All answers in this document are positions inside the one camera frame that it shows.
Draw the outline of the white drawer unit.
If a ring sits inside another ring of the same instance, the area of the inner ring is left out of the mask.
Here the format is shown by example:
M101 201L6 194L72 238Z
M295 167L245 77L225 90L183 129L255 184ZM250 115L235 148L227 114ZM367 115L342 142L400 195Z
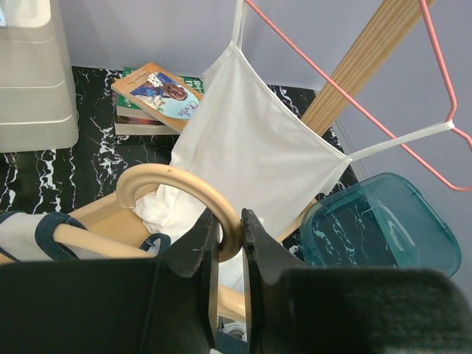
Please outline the white drawer unit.
M72 66L58 1L1 2L1 151L78 141Z

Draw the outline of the wooden clothes rack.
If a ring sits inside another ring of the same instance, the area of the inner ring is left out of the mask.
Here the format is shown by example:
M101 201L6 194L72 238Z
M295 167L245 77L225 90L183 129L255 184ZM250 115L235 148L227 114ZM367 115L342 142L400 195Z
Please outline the wooden clothes rack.
M430 1L382 1L310 104L302 121L313 131L324 133L419 19L425 21L431 42L436 44L429 5ZM126 170L119 177L116 192L72 213L89 226L89 230L61 225L55 231L55 240L106 257L144 257L146 254L135 245L147 232L131 209L136 198L153 192L160 184L188 192L218 218L223 229L221 260L228 260L237 253L241 247L241 225L235 209L208 183L163 164L140 164Z

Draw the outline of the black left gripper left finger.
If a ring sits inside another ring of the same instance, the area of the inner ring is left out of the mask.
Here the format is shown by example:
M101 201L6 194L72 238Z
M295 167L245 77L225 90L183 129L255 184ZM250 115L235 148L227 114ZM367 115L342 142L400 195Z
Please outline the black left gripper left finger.
M3 353L208 353L218 222L205 211L161 254L1 267Z

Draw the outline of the white navy-trimmed tank top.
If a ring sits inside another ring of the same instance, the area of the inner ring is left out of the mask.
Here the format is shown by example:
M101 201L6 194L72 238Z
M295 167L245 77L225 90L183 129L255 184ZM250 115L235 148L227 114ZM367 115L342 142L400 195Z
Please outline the white navy-trimmed tank top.
M1 254L16 262L100 260L104 256L54 240L60 225L86 227L70 215L59 212L27 214L18 211L1 213Z

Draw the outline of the stack of books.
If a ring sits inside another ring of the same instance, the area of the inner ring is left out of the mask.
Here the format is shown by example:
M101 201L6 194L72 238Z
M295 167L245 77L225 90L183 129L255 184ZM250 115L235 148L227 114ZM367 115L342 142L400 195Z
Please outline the stack of books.
M155 63L147 63L115 80L111 89L149 116L181 133L203 94Z

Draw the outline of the white camisole top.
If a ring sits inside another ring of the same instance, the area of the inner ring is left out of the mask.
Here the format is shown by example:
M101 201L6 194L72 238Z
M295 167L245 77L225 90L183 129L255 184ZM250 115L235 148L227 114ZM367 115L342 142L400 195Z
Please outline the white camisole top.
M279 237L351 162L451 130L442 122L345 155L288 109L242 52L248 5L235 9L232 40L204 72L205 93L177 139L171 165L204 180L240 212L251 209Z

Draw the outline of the teal plastic bin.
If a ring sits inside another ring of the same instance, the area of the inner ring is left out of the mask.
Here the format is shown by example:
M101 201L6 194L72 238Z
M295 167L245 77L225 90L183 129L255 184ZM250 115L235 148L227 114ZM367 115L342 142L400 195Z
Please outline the teal plastic bin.
M316 202L302 220L300 243L304 261L318 267L433 268L451 277L462 262L449 226L394 173Z

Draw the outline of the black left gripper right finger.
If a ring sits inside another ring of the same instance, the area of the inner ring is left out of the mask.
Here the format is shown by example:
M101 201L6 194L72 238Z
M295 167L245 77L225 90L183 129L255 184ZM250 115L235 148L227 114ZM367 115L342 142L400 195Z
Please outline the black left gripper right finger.
M250 353L469 353L471 309L428 269L310 267L242 212Z

